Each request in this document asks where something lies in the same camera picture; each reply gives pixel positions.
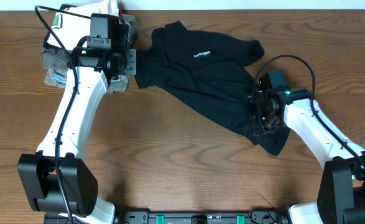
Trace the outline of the black t-shirt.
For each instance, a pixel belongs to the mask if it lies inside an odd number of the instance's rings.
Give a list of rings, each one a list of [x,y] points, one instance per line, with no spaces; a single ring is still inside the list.
[[[258,40],[240,40],[226,34],[188,30],[180,21],[152,31],[152,46],[137,51],[140,89],[157,86],[222,127],[278,155],[289,136],[283,128],[255,135],[249,95],[254,78],[246,67],[265,51]]]

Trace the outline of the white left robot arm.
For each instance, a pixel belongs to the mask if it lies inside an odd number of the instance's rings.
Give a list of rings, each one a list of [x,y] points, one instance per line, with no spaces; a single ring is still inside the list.
[[[59,223],[113,223],[116,206],[99,196],[86,148],[112,77],[135,75],[137,52],[75,47],[67,56],[67,85],[52,125],[34,154],[20,156],[17,171],[34,211]]]

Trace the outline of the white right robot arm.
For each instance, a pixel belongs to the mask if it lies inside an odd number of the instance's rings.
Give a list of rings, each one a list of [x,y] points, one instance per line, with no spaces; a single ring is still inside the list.
[[[306,89],[261,90],[249,102],[258,134],[292,130],[323,169],[316,200],[289,206],[289,223],[365,223],[365,149],[331,122]]]

